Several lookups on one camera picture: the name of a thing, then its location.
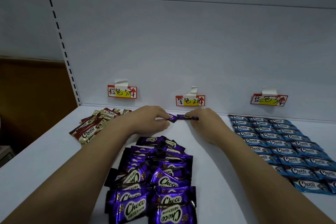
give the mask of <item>person's right hand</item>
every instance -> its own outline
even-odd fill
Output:
[[[198,121],[191,120],[191,125],[209,143],[218,145],[228,133],[233,133],[221,117],[210,108],[197,108],[185,115],[198,117]]]

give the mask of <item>person's left arm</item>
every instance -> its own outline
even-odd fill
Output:
[[[87,223],[120,149],[132,134],[169,126],[159,106],[144,106],[108,122],[95,138],[41,184],[2,224]]]

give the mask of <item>white shelf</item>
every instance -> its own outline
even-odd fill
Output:
[[[81,147],[68,132],[80,119],[105,106],[80,106],[0,168],[0,222],[5,219],[54,171],[73,156]],[[169,111],[182,114],[183,111]],[[229,119],[221,114],[229,125]],[[336,159],[336,122],[291,119],[305,135],[321,145],[326,153]],[[186,147],[186,153],[194,156],[192,185],[197,187],[198,223],[257,223],[241,184],[226,156],[215,146],[205,143],[190,129],[189,122],[177,121],[160,133]],[[135,137],[126,146],[134,145]],[[117,167],[121,155],[113,167]],[[97,200],[91,223],[108,223],[104,214],[107,188],[103,187]],[[336,221],[336,197],[305,193],[331,219]],[[147,223],[139,219],[133,223]]]

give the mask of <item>hand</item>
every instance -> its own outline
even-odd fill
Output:
[[[110,123],[126,127],[129,134],[154,134],[167,129],[170,125],[170,116],[159,106],[143,106],[133,112],[121,115]]]
[[[225,135],[232,133],[221,117],[219,117],[218,114],[210,108],[197,108],[193,111],[187,112],[185,115],[188,117],[198,117],[198,121],[190,121],[191,125],[197,133],[209,143],[218,146],[220,140],[225,138]]]

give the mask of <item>brown wall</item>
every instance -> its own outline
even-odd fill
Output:
[[[76,107],[64,62],[0,58],[0,145],[18,153]]]

